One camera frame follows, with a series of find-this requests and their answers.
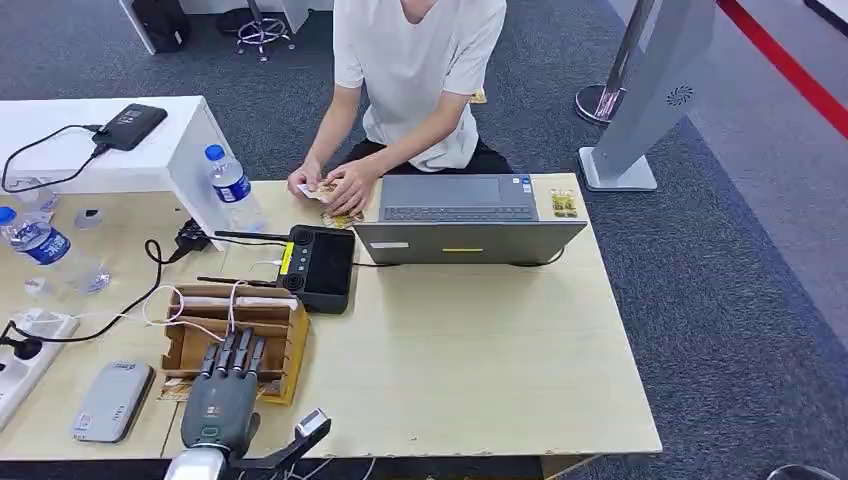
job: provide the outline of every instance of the power strip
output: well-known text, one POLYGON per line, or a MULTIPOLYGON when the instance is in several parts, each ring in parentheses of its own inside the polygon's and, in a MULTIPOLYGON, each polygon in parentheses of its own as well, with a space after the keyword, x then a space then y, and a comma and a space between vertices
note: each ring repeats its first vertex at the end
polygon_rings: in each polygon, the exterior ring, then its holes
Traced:
MULTIPOLYGON (((15 323, 21 330, 46 338, 68 338, 79 326, 79 320, 74 317, 47 312, 40 308, 32 308, 18 314, 15 323)), ((44 343, 41 351, 29 360, 16 357, 9 347, 0 347, 0 363, 6 366, 0 371, 0 430, 6 427, 29 392, 35 388, 47 367, 59 355, 63 345, 44 343)))

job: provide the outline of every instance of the robotic hand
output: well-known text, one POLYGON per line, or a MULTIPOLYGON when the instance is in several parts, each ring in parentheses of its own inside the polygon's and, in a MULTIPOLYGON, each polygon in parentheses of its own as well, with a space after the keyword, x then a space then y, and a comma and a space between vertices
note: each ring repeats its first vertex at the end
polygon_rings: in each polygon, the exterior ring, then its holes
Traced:
POLYGON ((244 460, 256 431, 259 414, 253 411, 257 372, 265 339, 257 337, 245 370, 253 329, 241 334, 232 367, 228 368, 236 333, 206 351, 200 374, 186 403, 180 434, 187 450, 175 458, 166 480, 217 480, 229 468, 276 470, 290 467, 330 431, 330 419, 316 409, 295 427, 295 440, 265 458, 244 460))

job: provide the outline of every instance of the red stripe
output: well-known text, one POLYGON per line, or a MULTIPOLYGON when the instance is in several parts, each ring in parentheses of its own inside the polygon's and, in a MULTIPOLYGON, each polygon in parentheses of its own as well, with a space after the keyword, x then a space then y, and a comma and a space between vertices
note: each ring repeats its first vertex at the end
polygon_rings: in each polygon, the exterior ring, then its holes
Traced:
POLYGON ((848 110, 812 75, 807 73, 804 67, 739 5, 737 0, 717 0, 717 2, 739 30, 748 37, 748 40, 777 67, 789 83, 810 102, 810 105, 818 110, 839 133, 848 138, 848 110))

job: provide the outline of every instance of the cardboard box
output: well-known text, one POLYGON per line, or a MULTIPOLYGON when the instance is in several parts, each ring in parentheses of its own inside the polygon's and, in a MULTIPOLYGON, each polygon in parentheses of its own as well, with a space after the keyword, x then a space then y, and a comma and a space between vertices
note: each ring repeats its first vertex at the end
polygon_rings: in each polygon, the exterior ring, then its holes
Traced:
MULTIPOLYGON (((216 297, 229 300, 232 286, 229 285, 182 285, 177 290, 184 297, 216 297)), ((250 287, 240 285, 235 298, 293 298, 284 288, 250 287)), ((294 399, 297 378, 300 373, 303 352, 306 348, 306 335, 309 331, 309 316, 303 303, 298 299, 298 307, 236 306, 233 309, 236 328, 253 327, 255 334, 265 337, 265 351, 262 354, 260 382, 279 380, 279 393, 263 393, 260 399, 291 405, 294 399)), ((168 316, 179 312, 179 296, 174 293, 168 307, 168 316)), ((187 321, 201 325, 220 337, 226 336, 229 307, 197 306, 184 307, 177 321, 187 321)), ((190 325, 169 325, 165 336, 171 340, 168 353, 162 356, 162 371, 168 377, 194 378, 200 372, 203 356, 210 343, 217 340, 202 330, 190 325)), ((252 351, 255 339, 251 342, 252 351)))

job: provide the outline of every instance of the blue bottle cap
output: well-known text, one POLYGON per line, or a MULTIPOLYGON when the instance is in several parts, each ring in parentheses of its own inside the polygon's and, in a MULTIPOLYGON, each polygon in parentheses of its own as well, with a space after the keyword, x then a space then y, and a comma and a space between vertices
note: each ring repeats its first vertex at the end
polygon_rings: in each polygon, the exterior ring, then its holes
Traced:
POLYGON ((18 212, 12 207, 0 207, 0 225, 8 225, 12 223, 18 216, 18 212))
POLYGON ((209 145, 206 147, 206 158, 213 162, 224 158, 224 148, 220 145, 209 145))

